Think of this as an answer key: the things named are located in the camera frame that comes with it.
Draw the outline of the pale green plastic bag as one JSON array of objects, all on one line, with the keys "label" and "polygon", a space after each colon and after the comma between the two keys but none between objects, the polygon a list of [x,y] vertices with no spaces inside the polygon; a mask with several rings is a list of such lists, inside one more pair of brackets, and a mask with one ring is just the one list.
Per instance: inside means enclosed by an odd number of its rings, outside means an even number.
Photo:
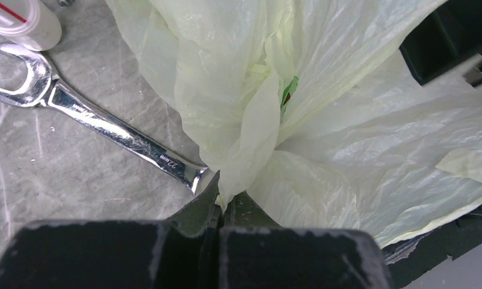
[{"label": "pale green plastic bag", "polygon": [[482,204],[482,88],[421,87],[399,45],[440,1],[108,1],[141,74],[220,172],[287,227],[380,246]]}]

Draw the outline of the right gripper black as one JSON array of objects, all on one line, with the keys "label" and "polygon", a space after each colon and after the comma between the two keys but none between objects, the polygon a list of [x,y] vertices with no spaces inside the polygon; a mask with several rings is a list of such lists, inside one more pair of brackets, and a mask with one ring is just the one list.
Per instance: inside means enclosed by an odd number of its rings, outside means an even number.
[{"label": "right gripper black", "polygon": [[[447,1],[404,39],[400,52],[420,85],[482,56],[482,1]],[[482,85],[482,61],[463,77],[471,86]]]}]

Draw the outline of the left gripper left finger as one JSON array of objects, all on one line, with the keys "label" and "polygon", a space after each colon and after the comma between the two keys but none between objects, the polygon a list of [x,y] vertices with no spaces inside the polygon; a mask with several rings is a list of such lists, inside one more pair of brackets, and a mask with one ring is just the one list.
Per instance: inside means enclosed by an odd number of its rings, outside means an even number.
[{"label": "left gripper left finger", "polygon": [[168,221],[184,235],[199,235],[206,228],[218,196],[218,180],[220,172],[207,171],[200,180],[201,191],[193,200],[168,218]]}]

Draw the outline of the silver combination wrench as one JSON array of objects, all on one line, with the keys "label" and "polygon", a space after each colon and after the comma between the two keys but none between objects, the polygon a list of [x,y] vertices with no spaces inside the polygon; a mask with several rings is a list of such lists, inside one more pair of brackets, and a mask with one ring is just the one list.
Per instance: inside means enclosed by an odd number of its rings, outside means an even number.
[{"label": "silver combination wrench", "polygon": [[18,89],[0,88],[0,102],[60,112],[156,166],[193,196],[205,191],[213,176],[207,167],[193,164],[80,95],[60,78],[42,53],[14,43],[0,43],[0,54],[19,59],[27,68],[26,79]]}]

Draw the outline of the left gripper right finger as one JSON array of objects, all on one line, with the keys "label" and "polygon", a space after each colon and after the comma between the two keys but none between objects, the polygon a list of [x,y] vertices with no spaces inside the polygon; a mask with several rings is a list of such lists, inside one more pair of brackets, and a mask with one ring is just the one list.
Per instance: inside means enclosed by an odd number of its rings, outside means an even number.
[{"label": "left gripper right finger", "polygon": [[236,195],[224,213],[224,226],[280,228],[246,191]]}]

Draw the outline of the white pipe frame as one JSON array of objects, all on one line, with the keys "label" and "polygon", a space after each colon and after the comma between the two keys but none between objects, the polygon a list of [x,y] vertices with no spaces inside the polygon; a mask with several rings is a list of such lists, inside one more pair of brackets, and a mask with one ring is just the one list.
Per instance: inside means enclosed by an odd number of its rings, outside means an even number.
[{"label": "white pipe frame", "polygon": [[42,1],[0,0],[0,36],[32,51],[48,51],[62,34],[56,14]]}]

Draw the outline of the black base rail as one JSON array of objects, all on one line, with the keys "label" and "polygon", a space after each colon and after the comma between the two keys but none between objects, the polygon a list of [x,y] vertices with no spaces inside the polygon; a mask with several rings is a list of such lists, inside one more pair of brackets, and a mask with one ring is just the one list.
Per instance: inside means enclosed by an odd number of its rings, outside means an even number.
[{"label": "black base rail", "polygon": [[457,259],[482,243],[482,205],[431,232],[382,249],[395,286],[403,288],[448,258]]}]

